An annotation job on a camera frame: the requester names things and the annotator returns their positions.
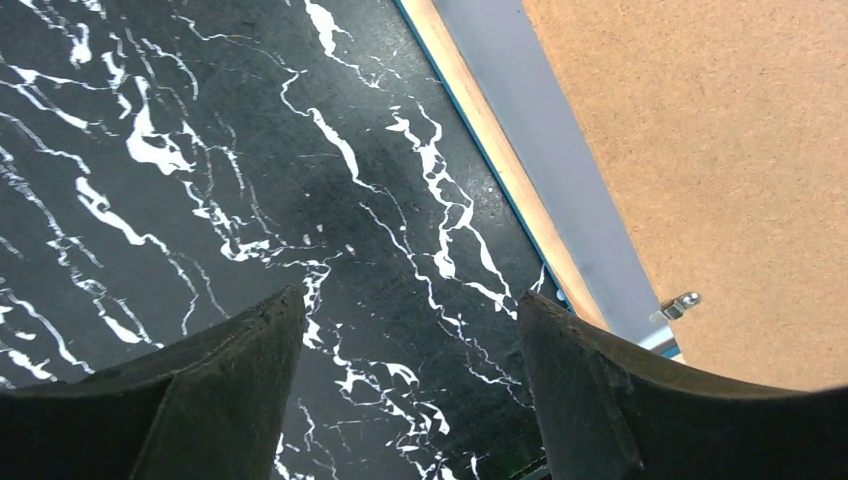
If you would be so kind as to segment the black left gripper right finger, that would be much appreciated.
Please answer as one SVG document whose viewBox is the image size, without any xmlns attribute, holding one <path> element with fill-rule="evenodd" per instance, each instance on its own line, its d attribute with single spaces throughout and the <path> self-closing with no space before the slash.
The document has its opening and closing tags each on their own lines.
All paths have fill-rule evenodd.
<svg viewBox="0 0 848 480">
<path fill-rule="evenodd" d="M 547 298 L 518 335 L 555 479 L 843 479 L 847 391 L 715 375 L 601 330 Z"/>
</svg>

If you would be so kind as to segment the blue wooden picture frame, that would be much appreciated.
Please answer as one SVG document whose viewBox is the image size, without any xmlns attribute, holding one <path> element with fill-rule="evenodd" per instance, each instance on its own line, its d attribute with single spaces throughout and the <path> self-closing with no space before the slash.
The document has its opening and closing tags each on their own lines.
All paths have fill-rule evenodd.
<svg viewBox="0 0 848 480">
<path fill-rule="evenodd" d="M 436 2 L 403 1 L 399 7 L 565 301 L 584 320 L 611 330 L 590 299 L 539 195 L 438 13 Z"/>
</svg>

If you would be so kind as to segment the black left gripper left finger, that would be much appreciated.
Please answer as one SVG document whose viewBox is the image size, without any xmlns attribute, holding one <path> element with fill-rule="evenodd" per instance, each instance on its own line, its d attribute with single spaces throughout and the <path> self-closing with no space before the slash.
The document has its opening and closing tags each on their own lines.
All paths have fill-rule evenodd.
<svg viewBox="0 0 848 480">
<path fill-rule="evenodd" d="M 5 479 L 266 479 L 302 345 L 287 287 L 161 350 L 1 394 Z"/>
</svg>

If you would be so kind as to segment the brown cardboard backing board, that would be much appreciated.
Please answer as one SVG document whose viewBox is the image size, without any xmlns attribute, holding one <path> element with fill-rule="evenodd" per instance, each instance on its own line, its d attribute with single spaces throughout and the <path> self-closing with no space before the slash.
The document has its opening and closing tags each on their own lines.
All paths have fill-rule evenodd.
<svg viewBox="0 0 848 480">
<path fill-rule="evenodd" d="M 847 381 L 847 5 L 528 1 L 685 361 Z"/>
</svg>

